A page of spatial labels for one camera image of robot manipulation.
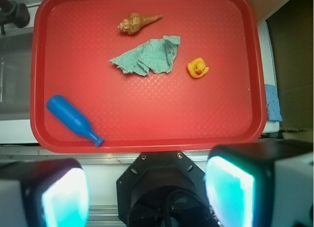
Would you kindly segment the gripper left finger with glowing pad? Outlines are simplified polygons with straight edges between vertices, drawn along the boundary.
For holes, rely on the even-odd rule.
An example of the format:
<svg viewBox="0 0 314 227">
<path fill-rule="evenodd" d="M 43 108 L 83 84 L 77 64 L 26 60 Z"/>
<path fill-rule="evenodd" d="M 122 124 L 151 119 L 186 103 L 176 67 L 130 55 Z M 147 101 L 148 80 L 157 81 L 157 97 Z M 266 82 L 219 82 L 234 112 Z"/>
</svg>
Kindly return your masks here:
<svg viewBox="0 0 314 227">
<path fill-rule="evenodd" d="M 0 167 L 2 227 L 84 227 L 89 206 L 88 176 L 73 158 Z"/>
</svg>

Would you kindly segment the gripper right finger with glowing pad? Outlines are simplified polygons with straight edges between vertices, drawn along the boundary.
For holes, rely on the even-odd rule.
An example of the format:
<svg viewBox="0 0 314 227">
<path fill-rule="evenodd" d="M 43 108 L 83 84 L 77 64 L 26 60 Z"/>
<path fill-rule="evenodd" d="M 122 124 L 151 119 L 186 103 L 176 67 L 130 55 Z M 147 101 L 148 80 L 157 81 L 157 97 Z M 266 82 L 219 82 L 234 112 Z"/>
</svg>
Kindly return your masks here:
<svg viewBox="0 0 314 227">
<path fill-rule="evenodd" d="M 297 140 L 223 144 L 209 153 L 205 187 L 224 227 L 311 227 L 314 145 Z"/>
</svg>

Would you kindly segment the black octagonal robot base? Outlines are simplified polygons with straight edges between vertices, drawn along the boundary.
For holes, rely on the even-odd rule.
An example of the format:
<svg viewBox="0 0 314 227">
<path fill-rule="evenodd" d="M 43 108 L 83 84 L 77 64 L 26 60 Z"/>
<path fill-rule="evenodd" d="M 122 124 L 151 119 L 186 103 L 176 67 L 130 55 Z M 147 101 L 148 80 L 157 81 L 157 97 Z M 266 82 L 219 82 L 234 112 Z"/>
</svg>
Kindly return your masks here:
<svg viewBox="0 0 314 227">
<path fill-rule="evenodd" d="M 117 179 L 118 218 L 128 227 L 216 227 L 205 173 L 182 152 L 141 153 Z"/>
</svg>

